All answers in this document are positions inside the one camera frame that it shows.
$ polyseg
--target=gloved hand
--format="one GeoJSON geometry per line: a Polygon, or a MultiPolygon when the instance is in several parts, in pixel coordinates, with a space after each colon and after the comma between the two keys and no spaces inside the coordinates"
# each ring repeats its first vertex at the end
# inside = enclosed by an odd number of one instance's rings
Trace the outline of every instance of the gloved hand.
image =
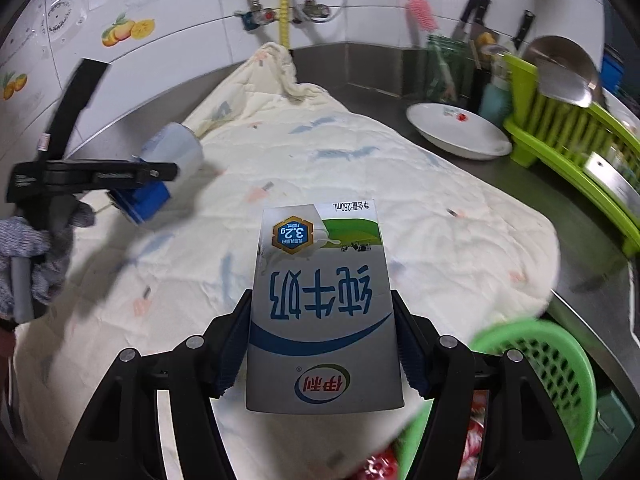
{"type": "Polygon", "coordinates": [[[0,220],[0,317],[12,320],[14,297],[11,290],[11,257],[31,258],[46,254],[45,261],[33,268],[31,293],[33,297],[49,304],[62,290],[69,268],[73,248],[73,227],[89,227],[95,222],[91,207],[78,202],[69,224],[55,235],[48,231],[36,231],[22,217],[13,216],[0,220]]]}

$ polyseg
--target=blue hexagon badge with gold border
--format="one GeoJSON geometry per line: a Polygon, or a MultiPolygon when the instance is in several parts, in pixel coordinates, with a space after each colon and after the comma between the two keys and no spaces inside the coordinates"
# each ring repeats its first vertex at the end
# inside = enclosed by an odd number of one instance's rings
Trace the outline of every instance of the blue hexagon badge with gold border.
{"type": "Polygon", "coordinates": [[[273,227],[271,245],[289,254],[314,243],[314,225],[297,216],[290,216],[273,227]]]}

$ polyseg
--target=yellow pipe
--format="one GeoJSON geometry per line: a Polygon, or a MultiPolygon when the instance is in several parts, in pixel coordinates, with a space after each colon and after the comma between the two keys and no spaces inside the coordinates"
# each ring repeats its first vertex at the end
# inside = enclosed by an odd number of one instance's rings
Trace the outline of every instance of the yellow pipe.
{"type": "Polygon", "coordinates": [[[280,44],[289,48],[289,0],[280,0],[280,44]]]}

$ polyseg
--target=milk carton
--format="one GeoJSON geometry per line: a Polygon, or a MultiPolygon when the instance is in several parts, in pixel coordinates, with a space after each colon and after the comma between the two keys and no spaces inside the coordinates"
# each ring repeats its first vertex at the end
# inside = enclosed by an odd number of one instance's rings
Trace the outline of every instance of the milk carton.
{"type": "Polygon", "coordinates": [[[353,413],[404,406],[373,201],[266,209],[251,316],[249,410],[353,413]]]}

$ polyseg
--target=white cloth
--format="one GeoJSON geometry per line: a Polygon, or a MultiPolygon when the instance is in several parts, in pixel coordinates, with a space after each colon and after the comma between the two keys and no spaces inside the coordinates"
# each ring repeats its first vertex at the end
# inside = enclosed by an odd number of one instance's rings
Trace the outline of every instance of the white cloth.
{"type": "MultiPolygon", "coordinates": [[[[43,478],[56,477],[82,411],[118,352],[174,348],[230,312],[251,288],[264,207],[374,199],[392,288],[440,333],[469,342],[498,320],[546,305],[559,250],[541,214],[296,84],[286,49],[266,44],[187,118],[205,165],[148,223],[112,206],[78,230],[64,293],[18,330],[26,432],[43,478]]],[[[102,196],[89,196],[99,205],[102,196]]],[[[240,480],[343,478],[386,446],[422,400],[340,416],[252,413],[236,386],[213,402],[240,480]]],[[[170,480],[180,478],[168,401],[160,427],[170,480]]]]}

